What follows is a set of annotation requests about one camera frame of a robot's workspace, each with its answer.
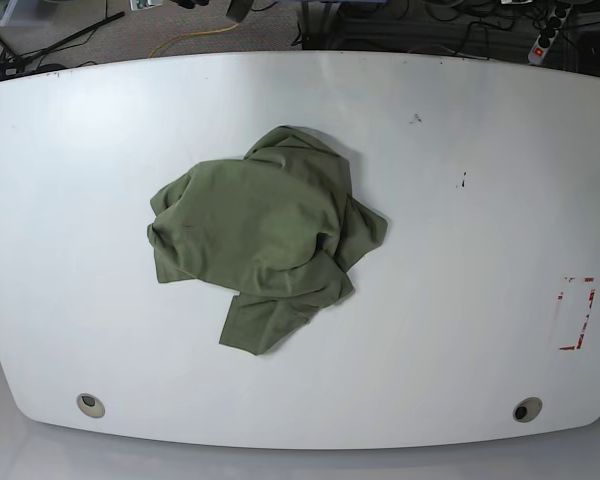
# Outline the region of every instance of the cable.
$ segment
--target cable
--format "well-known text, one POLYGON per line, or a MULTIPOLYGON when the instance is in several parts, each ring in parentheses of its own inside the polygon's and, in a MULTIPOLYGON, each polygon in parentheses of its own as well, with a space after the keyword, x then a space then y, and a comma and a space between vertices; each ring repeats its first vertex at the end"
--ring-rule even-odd
POLYGON ((182 35, 178 35, 177 37, 173 37, 173 38, 167 40, 166 42, 162 43, 161 45, 158 45, 153 50, 151 50, 151 53, 149 54, 148 58, 153 58, 156 55, 156 53, 158 53, 164 47, 166 47, 168 45, 171 45, 173 42, 177 42, 178 40, 181 40, 183 38, 199 37, 199 36, 202 36, 202 35, 212 35, 214 33, 228 32, 229 30, 233 30, 234 28, 236 28, 238 25, 239 24, 234 23, 230 27, 219 28, 217 30, 207 30, 206 32, 193 32, 193 33, 184 33, 182 35))
POLYGON ((467 25, 467 30, 465 31, 464 37, 462 38, 462 42, 460 42, 460 46, 457 48, 457 50, 453 53, 453 57, 457 56, 458 53, 460 53, 460 51, 464 48, 465 44, 467 43, 467 40, 469 40, 469 36, 471 35, 471 28, 473 28, 474 25, 484 25, 484 27, 489 27, 489 28, 493 28, 496 30, 501 30, 503 32, 510 32, 511 30, 513 30, 513 27, 515 27, 516 25, 516 21, 515 20, 511 20, 511 25, 509 25, 508 27, 502 27, 500 25, 495 25, 493 23, 487 23, 487 22, 483 22, 482 20, 478 21, 473 21, 470 22, 467 25))
POLYGON ((338 15, 342 15, 345 17, 359 18, 359 19, 367 19, 371 18, 378 10, 382 10, 387 6, 387 3, 376 3, 372 6, 372 9, 367 10, 366 8, 362 8, 362 6, 368 6, 368 3, 362 2, 343 2, 338 9, 338 15))
POLYGON ((270 8, 275 7, 277 4, 278 4, 278 2, 273 2, 272 4, 267 5, 266 7, 263 7, 263 8, 253 8, 253 7, 251 7, 251 11, 252 12, 265 12, 265 11, 269 10, 270 8))
POLYGON ((487 18, 487 17, 491 17, 491 16, 497 16, 496 10, 498 10, 499 6, 500 6, 499 3, 489 2, 489 3, 481 3, 479 5, 457 5, 457 6, 453 7, 453 9, 458 13, 462 13, 464 15, 469 15, 471 17, 487 18), (476 8, 475 8, 475 7, 483 7, 483 6, 487 6, 487 5, 491 5, 491 10, 476 10, 476 8))
POLYGON ((531 19, 531 25, 536 30, 542 30, 547 21, 547 17, 549 16, 549 2, 546 1, 543 6, 534 6, 532 8, 532 12, 535 11, 535 16, 526 15, 523 13, 523 16, 531 19))
POLYGON ((411 0, 407 0, 407 8, 405 8, 404 12, 402 12, 399 16, 396 17, 396 20, 402 20, 404 17, 406 17, 407 13, 409 13, 410 8, 411 8, 411 0))
POLYGON ((489 57, 491 56, 491 54, 489 53, 489 28, 484 23, 482 23, 482 28, 484 28, 485 53, 486 53, 487 60, 489 60, 489 57))
POLYGON ((441 4, 439 1, 431 1, 431 0, 422 0, 422 3, 424 4, 429 4, 429 5, 433 5, 434 7, 440 7, 440 8, 453 8, 456 5, 460 5, 462 2, 464 2, 464 0, 453 0, 449 3, 445 3, 444 5, 441 4))
POLYGON ((296 35, 296 38, 294 38, 293 42, 291 42, 290 46, 292 46, 292 47, 295 47, 302 43, 302 29, 300 28, 300 22, 297 22, 297 25, 298 25, 298 35, 296 35))
POLYGON ((494 3, 493 0, 487 0, 486 2, 483 2, 483 3, 474 3, 472 5, 467 5, 467 7, 471 7, 471 8, 486 7, 487 5, 491 5, 492 3, 494 3))
POLYGON ((68 47, 58 48, 57 50, 54 50, 53 52, 49 52, 48 54, 43 55, 42 58, 40 58, 40 61, 38 62, 38 66, 34 70, 38 70, 40 68, 40 66, 42 65, 42 62, 44 61, 44 59, 47 58, 52 53, 62 52, 63 50, 69 50, 71 48, 81 47, 83 45, 86 45, 89 42, 89 40, 91 40, 91 37, 93 37, 96 34, 97 31, 98 31, 98 29, 96 28, 94 31, 92 31, 89 34, 87 39, 82 43, 76 43, 75 45, 69 45, 68 47))
MULTIPOLYGON (((421 49, 427 48, 427 47, 440 48, 441 50, 444 50, 445 52, 455 53, 455 50, 447 47, 446 45, 442 45, 440 43, 431 43, 431 44, 427 44, 427 45, 416 45, 415 47, 410 48, 407 53, 417 53, 418 50, 421 50, 421 49)), ((487 57, 480 57, 478 55, 469 55, 469 54, 465 54, 465 53, 458 53, 456 56, 462 57, 462 58, 471 58, 474 60, 491 60, 490 58, 487 58, 487 57)))
POLYGON ((581 23, 580 25, 571 25, 570 27, 562 27, 559 30, 574 30, 576 28, 590 27, 591 25, 600 25, 600 20, 591 23, 581 23))
POLYGON ((462 13, 456 13, 455 17, 451 17, 451 18, 439 18, 436 17, 430 10, 429 5, 428 4, 424 4, 424 9, 427 12, 427 15, 429 15, 431 18, 433 18, 436 22, 453 22, 454 20, 457 20, 458 18, 460 18, 462 16, 462 13))
MULTIPOLYGON (((104 20, 106 20, 107 18, 109 18, 109 0, 104 0, 104 20)), ((58 48, 57 50, 54 50, 53 52, 49 52, 47 55, 43 55, 42 58, 40 58, 40 61, 38 62, 38 66, 34 69, 34 71, 38 70, 42 66, 42 62, 44 61, 44 59, 47 58, 47 56, 51 55, 52 53, 62 52, 63 50, 69 50, 70 48, 81 47, 83 45, 86 45, 89 42, 89 40, 91 40, 91 38, 96 34, 97 31, 98 31, 97 28, 95 30, 93 30, 89 34, 87 39, 82 43, 76 43, 75 45, 69 45, 68 47, 58 48)), ((38 53, 41 50, 44 50, 44 49, 39 48, 38 50, 33 50, 31 52, 24 53, 21 56, 24 57, 26 55, 38 53)))

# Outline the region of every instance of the olive green fabric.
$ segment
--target olive green fabric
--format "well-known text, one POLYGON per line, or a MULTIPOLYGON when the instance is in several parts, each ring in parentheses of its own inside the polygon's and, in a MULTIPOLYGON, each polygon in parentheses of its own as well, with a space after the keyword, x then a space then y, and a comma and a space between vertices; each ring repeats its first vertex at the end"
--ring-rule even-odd
POLYGON ((244 160, 202 162, 152 199, 158 281, 240 292, 220 343, 255 355, 349 295, 346 275, 387 223, 351 197, 348 162, 279 127, 244 160))

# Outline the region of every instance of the black cable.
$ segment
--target black cable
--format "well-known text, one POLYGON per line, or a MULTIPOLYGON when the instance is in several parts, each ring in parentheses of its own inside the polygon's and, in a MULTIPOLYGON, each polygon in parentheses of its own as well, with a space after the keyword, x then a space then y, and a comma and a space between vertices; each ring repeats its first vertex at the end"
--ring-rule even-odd
POLYGON ((576 28, 590 27, 591 25, 600 25, 600 20, 598 20, 597 22, 581 23, 579 25, 571 25, 569 27, 562 27, 559 30, 574 30, 576 28))
POLYGON ((491 5, 491 10, 476 10, 474 7, 476 7, 477 5, 463 5, 463 4, 456 5, 453 7, 453 9, 458 13, 461 13, 464 15, 469 15, 471 17, 487 18, 487 17, 494 16, 496 10, 498 10, 498 7, 500 6, 499 3, 495 3, 495 2, 481 4, 480 6, 486 6, 486 5, 491 5))
POLYGON ((424 9, 427 12, 427 15, 429 15, 431 18, 433 18, 436 22, 453 22, 454 20, 457 20, 458 18, 460 18, 462 16, 462 13, 456 13, 455 17, 451 17, 451 18, 439 18, 436 17, 431 10, 429 9, 429 5, 427 5, 426 3, 424 4, 424 9))
POLYGON ((269 10, 270 8, 275 7, 277 4, 278 4, 278 2, 273 2, 272 4, 267 5, 266 7, 263 7, 263 8, 253 8, 253 7, 251 7, 251 11, 252 12, 265 12, 265 11, 269 10))
POLYGON ((49 52, 48 54, 43 55, 42 58, 40 58, 40 62, 38 62, 38 66, 35 68, 35 70, 38 70, 40 68, 40 66, 42 65, 43 60, 45 58, 47 58, 47 56, 51 55, 52 53, 62 52, 63 50, 69 50, 71 48, 76 48, 76 47, 81 47, 83 45, 86 45, 89 42, 89 40, 91 40, 91 37, 93 37, 96 34, 97 31, 98 31, 97 28, 95 30, 93 30, 89 34, 89 36, 87 37, 87 39, 84 42, 82 42, 82 43, 77 43, 75 45, 69 45, 68 47, 58 48, 57 50, 54 50, 53 52, 49 52))
MULTIPOLYGON (((104 0, 104 20, 106 20, 107 18, 109 18, 109 0, 104 0)), ((69 45, 68 47, 58 48, 58 49, 54 50, 53 52, 49 52, 47 55, 43 55, 42 58, 40 58, 40 61, 38 62, 38 66, 34 69, 34 71, 38 70, 42 66, 42 62, 48 55, 51 55, 52 53, 56 53, 56 52, 62 52, 63 50, 69 50, 70 48, 81 47, 83 45, 86 45, 89 42, 89 40, 91 40, 91 38, 96 34, 97 31, 98 31, 97 28, 95 30, 93 30, 89 34, 87 39, 82 43, 76 43, 75 45, 69 45)), ((34 50, 33 52, 25 53, 24 55, 30 55, 32 53, 37 53, 37 52, 40 52, 41 50, 44 50, 44 49, 40 48, 38 50, 34 50)))
POLYGON ((534 17, 533 15, 529 15, 528 13, 523 13, 522 16, 524 18, 528 18, 529 20, 531 20, 531 26, 533 28, 535 28, 536 30, 542 30, 542 26, 539 23, 537 23, 537 21, 538 21, 537 16, 534 17))
POLYGON ((298 35, 296 35, 296 38, 293 40, 293 42, 291 42, 292 47, 295 47, 302 43, 302 29, 300 28, 300 22, 297 22, 297 25, 298 25, 298 35))
POLYGON ((362 8, 362 5, 369 4, 362 2, 344 2, 338 9, 338 15, 343 17, 367 19, 371 18, 378 10, 385 8, 387 3, 376 3, 370 10, 362 8))
POLYGON ((396 20, 402 20, 404 17, 406 17, 407 13, 409 13, 410 8, 411 8, 411 0, 407 0, 407 8, 405 8, 404 12, 402 12, 398 17, 396 17, 396 20))
POLYGON ((549 17, 549 2, 548 2, 548 0, 544 3, 543 7, 535 6, 533 9, 536 11, 536 15, 534 17, 532 25, 536 30, 542 30, 544 28, 544 24, 547 21, 547 18, 549 17))
POLYGON ((489 28, 486 25, 482 25, 482 27, 484 28, 484 47, 485 47, 485 57, 487 57, 487 60, 489 60, 489 58, 491 58, 491 54, 489 52, 489 28))
POLYGON ((373 42, 371 40, 365 40, 364 38, 356 38, 356 39, 351 39, 351 42, 358 42, 358 43, 366 43, 367 45, 371 45, 373 48, 377 48, 378 50, 382 51, 382 52, 390 52, 390 53, 409 53, 408 51, 405 50, 395 50, 393 48, 389 48, 389 47, 385 47, 384 45, 381 45, 377 42, 373 42))
POLYGON ((472 5, 467 5, 467 7, 472 7, 472 8, 473 7, 486 7, 487 5, 491 5, 493 3, 494 3, 493 0, 488 0, 484 3, 474 3, 472 5))
POLYGON ((473 28, 474 25, 484 25, 485 28, 489 27, 489 28, 493 28, 495 30, 500 30, 500 31, 503 31, 503 32, 510 32, 511 30, 513 30, 513 27, 515 27, 516 21, 515 20, 511 20, 511 24, 509 26, 507 26, 507 27, 502 27, 500 25, 495 25, 493 23, 483 22, 482 20, 480 20, 480 21, 476 20, 476 21, 470 22, 467 25, 467 30, 464 33, 464 37, 462 38, 462 42, 460 42, 460 46, 456 49, 456 51, 453 52, 453 54, 451 55, 452 57, 457 56, 462 51, 462 49, 464 48, 464 46, 467 43, 467 40, 469 40, 469 35, 471 35, 471 29, 473 28))

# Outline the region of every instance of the white tabletop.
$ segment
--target white tabletop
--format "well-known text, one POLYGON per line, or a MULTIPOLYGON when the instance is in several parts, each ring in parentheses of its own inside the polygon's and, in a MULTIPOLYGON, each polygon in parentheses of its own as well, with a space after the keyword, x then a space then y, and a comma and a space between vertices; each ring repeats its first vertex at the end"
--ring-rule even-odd
POLYGON ((321 52, 0 84, 0 360, 30 418, 158 440, 381 448, 589 424, 600 80, 321 52), (352 270, 351 298, 253 357, 217 343, 232 292, 157 284, 148 201, 278 125, 348 158, 354 196, 390 228, 352 270), (78 410, 83 392, 103 418, 78 410), (515 422, 527 397, 543 410, 515 422))
POLYGON ((581 480, 600 478, 600 420, 584 428, 425 448, 285 451, 137 440, 18 412, 0 368, 0 480, 581 480))

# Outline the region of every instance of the green cloth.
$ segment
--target green cloth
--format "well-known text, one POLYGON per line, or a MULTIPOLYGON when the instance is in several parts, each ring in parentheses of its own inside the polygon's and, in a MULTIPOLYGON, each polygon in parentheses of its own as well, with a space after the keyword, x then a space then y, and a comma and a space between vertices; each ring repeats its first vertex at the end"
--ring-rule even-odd
POLYGON ((345 272, 387 230, 351 198, 348 162, 288 127, 244 160, 199 163, 151 207, 158 281, 195 278, 239 291, 220 343, 254 355, 349 295, 345 272))

